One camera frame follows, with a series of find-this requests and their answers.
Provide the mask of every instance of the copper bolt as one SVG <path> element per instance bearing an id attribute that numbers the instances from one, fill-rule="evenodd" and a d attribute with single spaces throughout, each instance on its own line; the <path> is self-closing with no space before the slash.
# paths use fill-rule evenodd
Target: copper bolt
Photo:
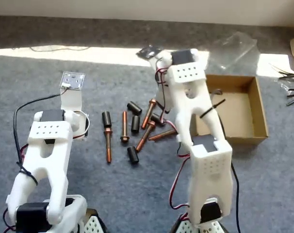
<path id="1" fill-rule="evenodd" d="M 112 161 L 112 149 L 111 149 L 111 143 L 110 143 L 110 138 L 112 133 L 113 131 L 111 128 L 105 128 L 104 134 L 106 137 L 106 161 L 108 163 L 111 163 Z"/>
<path id="2" fill-rule="evenodd" d="M 121 142 L 127 143 L 129 141 L 129 136 L 128 136 L 128 118 L 127 118 L 127 112 L 124 111 L 122 113 L 122 135 L 120 137 Z"/>
<path id="3" fill-rule="evenodd" d="M 144 121 L 143 121 L 143 124 L 142 124 L 142 129 L 143 130 L 146 128 L 146 125 L 147 125 L 147 123 L 149 121 L 152 110 L 155 107 L 156 103 L 157 103 L 157 101 L 155 99 L 151 99 L 149 101 L 149 108 L 148 108 L 148 110 L 146 112 L 146 115 L 145 115 L 145 118 L 144 118 Z"/>
<path id="4" fill-rule="evenodd" d="M 141 149 L 143 148 L 143 146 L 144 146 L 150 132 L 155 128 L 155 126 L 156 126 L 156 123 L 154 121 L 148 122 L 148 127 L 147 127 L 144 135 L 142 136 L 141 140 L 137 144 L 137 147 L 136 147 L 137 152 L 141 151 Z"/>
<path id="5" fill-rule="evenodd" d="M 177 132 L 176 130 L 168 130 L 168 131 L 165 131 L 163 133 L 160 133 L 160 134 L 157 134 L 157 135 L 154 135 L 152 137 L 149 137 L 148 140 L 149 141 L 158 141 L 164 137 L 167 137 L 167 136 L 171 136 L 171 135 L 176 135 Z"/>

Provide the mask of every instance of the open cardboard box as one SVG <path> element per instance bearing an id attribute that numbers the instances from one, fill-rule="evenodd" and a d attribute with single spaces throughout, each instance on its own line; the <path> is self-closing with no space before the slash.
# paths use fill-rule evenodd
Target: open cardboard box
<path id="1" fill-rule="evenodd" d="M 216 110 L 224 124 L 227 140 L 233 144 L 259 144 L 268 137 L 267 123 L 256 77 L 207 75 L 210 92 L 221 89 L 223 95 L 214 95 L 213 104 L 222 99 Z M 192 134 L 210 134 L 199 116 L 191 123 Z"/>

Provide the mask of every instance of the gray carpet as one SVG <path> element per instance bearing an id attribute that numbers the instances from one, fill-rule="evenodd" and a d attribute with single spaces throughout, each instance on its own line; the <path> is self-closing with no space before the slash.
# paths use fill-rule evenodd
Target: gray carpet
<path id="1" fill-rule="evenodd" d="M 211 41 L 237 30 L 258 39 L 258 50 L 251 51 L 225 72 L 209 64 L 207 73 L 255 75 L 259 53 L 287 54 L 288 40 L 294 36 L 291 28 L 0 17 L 0 48 L 49 44 L 132 48 L 160 42 L 165 47 L 208 50 Z M 155 93 L 152 70 L 6 56 L 0 56 L 0 232 L 4 229 L 1 215 L 6 196 L 18 172 L 12 135 L 13 111 L 29 100 L 58 92 L 64 70 L 87 74 L 83 109 L 91 120 L 87 141 L 73 143 L 67 173 L 68 193 L 83 195 L 88 205 L 98 210 L 112 233 L 168 232 L 182 213 L 168 205 L 168 193 L 180 166 L 175 156 L 177 143 L 174 139 L 147 143 L 139 153 L 139 166 L 132 167 L 126 147 L 119 139 L 121 112 L 126 103 L 134 100 L 145 110 L 147 101 Z M 285 93 L 273 79 L 260 77 L 260 86 L 270 137 L 257 147 L 234 148 L 233 153 L 241 188 L 241 230 L 244 233 L 294 232 L 294 105 L 285 107 Z M 21 144 L 27 140 L 34 113 L 58 108 L 59 104 L 56 98 L 21 111 L 18 116 Z M 105 161 L 101 122 L 104 110 L 111 112 L 113 121 L 113 162 L 110 165 Z M 130 144 L 135 145 L 138 140 L 139 137 L 131 137 Z M 189 165 L 181 175 L 174 203 L 186 201 Z M 30 200 L 47 199 L 49 192 L 48 182 L 42 181 Z M 230 232 L 237 232 L 234 205 L 231 215 L 222 223 Z"/>

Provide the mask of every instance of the black cylindrical spacer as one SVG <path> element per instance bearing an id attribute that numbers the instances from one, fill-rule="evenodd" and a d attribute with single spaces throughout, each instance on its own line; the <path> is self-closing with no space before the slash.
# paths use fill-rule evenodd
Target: black cylindrical spacer
<path id="1" fill-rule="evenodd" d="M 151 114 L 150 120 L 153 120 L 159 126 L 165 125 L 165 124 L 161 124 L 160 116 L 156 113 Z"/>
<path id="2" fill-rule="evenodd" d="M 136 164 L 139 162 L 135 147 L 128 147 L 128 155 L 131 164 Z"/>
<path id="3" fill-rule="evenodd" d="M 109 112 L 103 112 L 102 113 L 102 119 L 103 119 L 103 125 L 104 128 L 111 128 L 112 127 L 112 121 L 110 119 L 110 113 Z"/>
<path id="4" fill-rule="evenodd" d="M 128 109 L 131 110 L 135 115 L 140 115 L 142 113 L 142 109 L 133 101 L 130 101 L 127 105 Z"/>
<path id="5" fill-rule="evenodd" d="M 140 117 L 134 115 L 132 117 L 132 125 L 131 125 L 131 132 L 138 133 L 139 132 L 139 124 L 140 124 Z"/>

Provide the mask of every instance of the wall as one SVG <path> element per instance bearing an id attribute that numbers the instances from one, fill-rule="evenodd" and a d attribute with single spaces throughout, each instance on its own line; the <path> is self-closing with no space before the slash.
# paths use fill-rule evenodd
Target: wall
<path id="1" fill-rule="evenodd" d="M 0 15 L 294 26 L 294 0 L 0 0 Z"/>

